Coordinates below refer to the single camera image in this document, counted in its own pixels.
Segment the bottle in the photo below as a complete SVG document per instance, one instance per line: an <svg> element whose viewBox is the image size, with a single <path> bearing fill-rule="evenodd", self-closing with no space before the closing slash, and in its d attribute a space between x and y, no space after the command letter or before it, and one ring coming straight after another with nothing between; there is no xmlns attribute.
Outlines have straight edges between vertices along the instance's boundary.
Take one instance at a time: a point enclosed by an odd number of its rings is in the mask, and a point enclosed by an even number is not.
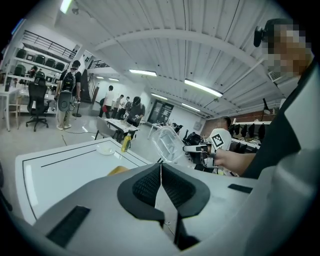
<svg viewBox="0 0 320 256"><path fill-rule="evenodd" d="M130 146L130 143L131 143L131 132L129 131L127 136L124 137L121 151L126 152Z"/></svg>

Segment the plastic container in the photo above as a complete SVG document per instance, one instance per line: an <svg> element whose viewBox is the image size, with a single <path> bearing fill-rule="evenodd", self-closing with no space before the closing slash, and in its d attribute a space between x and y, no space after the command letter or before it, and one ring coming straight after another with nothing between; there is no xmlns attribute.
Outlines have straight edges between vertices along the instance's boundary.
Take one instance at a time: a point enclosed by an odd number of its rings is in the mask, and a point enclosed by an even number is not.
<svg viewBox="0 0 320 256"><path fill-rule="evenodd" d="M165 162L175 162L184 154L184 143L170 126L164 126L157 130L152 134L151 139Z"/></svg>

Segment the railing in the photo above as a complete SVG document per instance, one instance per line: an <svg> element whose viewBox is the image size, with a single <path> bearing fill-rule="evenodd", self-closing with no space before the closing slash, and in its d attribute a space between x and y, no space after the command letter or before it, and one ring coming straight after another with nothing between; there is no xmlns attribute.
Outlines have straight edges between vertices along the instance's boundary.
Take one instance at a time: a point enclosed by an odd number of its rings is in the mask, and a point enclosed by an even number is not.
<svg viewBox="0 0 320 256"><path fill-rule="evenodd" d="M30 31L25 30L23 34L23 38L26 41L32 42L34 44L38 44L42 47L45 47L48 50L52 50L59 55L62 55L64 57L68 57L69 59L73 59L76 55L76 52L69 50L65 47L63 47L60 44L57 44L49 39L46 39L45 37L32 33Z"/></svg>
<svg viewBox="0 0 320 256"><path fill-rule="evenodd" d="M110 67L108 64L106 64L104 61L102 60L94 60L91 61L88 70L89 69L96 69L96 68L108 68Z"/></svg>

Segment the black shirt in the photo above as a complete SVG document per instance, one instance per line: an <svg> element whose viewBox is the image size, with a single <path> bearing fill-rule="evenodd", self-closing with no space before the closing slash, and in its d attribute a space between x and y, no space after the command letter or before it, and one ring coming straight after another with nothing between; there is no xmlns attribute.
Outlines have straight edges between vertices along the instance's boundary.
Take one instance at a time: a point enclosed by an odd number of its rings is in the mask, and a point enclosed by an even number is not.
<svg viewBox="0 0 320 256"><path fill-rule="evenodd" d="M62 81L65 78L66 73L67 73L67 69L62 72L59 81ZM75 78L75 86L72 90L72 96L76 96L77 94L77 83L81 83L81 73L79 71L75 73L74 78Z"/></svg>
<svg viewBox="0 0 320 256"><path fill-rule="evenodd" d="M278 114L268 126L260 149L242 177L258 179L264 168L277 165L282 158L301 149L297 136L285 116L285 111L305 87L317 64L317 61L313 60L303 72L298 86L285 100Z"/></svg>

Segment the white floor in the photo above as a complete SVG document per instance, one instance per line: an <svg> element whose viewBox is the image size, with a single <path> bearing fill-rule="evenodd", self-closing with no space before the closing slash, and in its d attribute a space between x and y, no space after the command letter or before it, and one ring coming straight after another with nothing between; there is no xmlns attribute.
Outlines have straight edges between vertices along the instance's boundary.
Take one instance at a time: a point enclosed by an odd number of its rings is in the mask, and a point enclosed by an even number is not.
<svg viewBox="0 0 320 256"><path fill-rule="evenodd" d="M52 115L46 117L49 128L46 128L44 124L39 123L36 132L34 132L33 125L26 127L26 121L29 119L30 117L28 115L22 115L19 120L19 129L17 129L15 116L12 115L10 118L11 131L7 131L5 120L0 119L0 161L4 172L4 186L2 192L12 204L13 209L17 208L15 206L18 203L15 201L15 183L13 180L16 156L92 141L95 139L97 132L96 117L94 116L83 115L77 119L71 116L70 123L72 124L72 127L65 131L60 131L56 128L56 119ZM150 127L142 125L139 128L140 130L136 133L136 139L131 143L131 150L146 160L155 163L160 157L151 139L147 139ZM192 165L184 155L179 158L178 164L186 167ZM163 188L159 191L160 193L158 193L157 196L156 208L163 209L164 207L166 209L171 209L168 215L171 215L172 217L168 220L170 220L170 227L174 232L175 223L173 222L175 222L176 211L169 199L165 200L166 203L164 203L164 200L158 200L160 195L161 197L167 196L163 191Z"/></svg>

